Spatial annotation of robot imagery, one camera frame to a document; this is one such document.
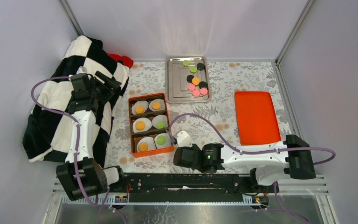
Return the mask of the orange box lid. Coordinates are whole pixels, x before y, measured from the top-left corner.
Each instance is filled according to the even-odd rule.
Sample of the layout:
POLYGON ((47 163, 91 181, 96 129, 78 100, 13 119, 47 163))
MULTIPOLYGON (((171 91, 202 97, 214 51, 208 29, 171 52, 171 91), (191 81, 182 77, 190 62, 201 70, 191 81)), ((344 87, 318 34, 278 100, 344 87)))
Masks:
POLYGON ((263 145, 281 140, 270 93, 238 91, 234 94, 234 104, 241 145, 263 145))

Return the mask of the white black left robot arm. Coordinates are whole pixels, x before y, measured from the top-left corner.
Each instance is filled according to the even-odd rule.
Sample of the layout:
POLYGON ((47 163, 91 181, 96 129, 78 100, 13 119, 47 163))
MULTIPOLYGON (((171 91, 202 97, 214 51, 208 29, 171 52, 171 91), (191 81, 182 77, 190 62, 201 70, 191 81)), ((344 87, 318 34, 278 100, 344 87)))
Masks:
POLYGON ((85 199, 98 204, 100 194, 109 193, 109 187, 122 191, 126 186, 125 173, 120 166, 102 168, 93 155, 93 125, 100 104, 107 103, 118 92, 120 83, 97 71, 70 77, 73 87, 67 116, 72 121, 69 152, 56 175, 71 201, 85 199))

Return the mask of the orange cookie box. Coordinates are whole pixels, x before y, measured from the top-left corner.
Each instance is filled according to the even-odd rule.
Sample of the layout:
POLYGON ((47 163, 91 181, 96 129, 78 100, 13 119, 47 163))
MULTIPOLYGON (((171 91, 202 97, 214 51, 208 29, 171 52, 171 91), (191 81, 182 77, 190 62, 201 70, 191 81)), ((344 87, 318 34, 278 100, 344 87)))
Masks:
POLYGON ((165 94, 131 97, 128 106, 132 155, 139 158, 173 152, 165 94))

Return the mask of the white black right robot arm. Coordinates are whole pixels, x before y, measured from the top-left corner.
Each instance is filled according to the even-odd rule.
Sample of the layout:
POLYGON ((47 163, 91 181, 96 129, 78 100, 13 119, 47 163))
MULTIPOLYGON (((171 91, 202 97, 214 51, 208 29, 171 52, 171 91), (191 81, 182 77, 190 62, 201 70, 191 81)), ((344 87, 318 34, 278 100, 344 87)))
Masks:
POLYGON ((250 168, 250 189, 261 192, 281 179, 310 180, 316 177, 309 144, 290 134, 284 141, 264 145, 236 146, 210 143, 199 148, 185 131, 175 137, 173 163, 201 173, 214 174, 238 166, 250 168))

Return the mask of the stainless steel tray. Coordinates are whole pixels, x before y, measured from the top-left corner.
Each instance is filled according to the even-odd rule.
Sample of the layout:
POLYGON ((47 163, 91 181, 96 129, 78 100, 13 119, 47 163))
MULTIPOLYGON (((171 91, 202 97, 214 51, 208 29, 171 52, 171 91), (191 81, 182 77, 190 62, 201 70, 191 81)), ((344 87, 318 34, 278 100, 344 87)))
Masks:
POLYGON ((204 103, 212 99, 212 93, 210 90, 209 74, 207 68, 207 60, 201 56, 193 57, 176 57, 169 58, 166 61, 165 67, 165 88, 166 88, 166 99, 171 104, 179 103, 204 103), (182 61, 188 60, 189 66, 183 66, 182 61), (203 63, 205 65, 204 70, 198 70, 197 73, 191 73, 190 67, 196 67, 197 63, 203 63), (186 77, 188 75, 193 75, 200 79, 200 81, 205 81, 208 84, 208 94, 205 96, 200 95, 199 97, 194 97, 192 91, 188 90, 188 83, 186 77))

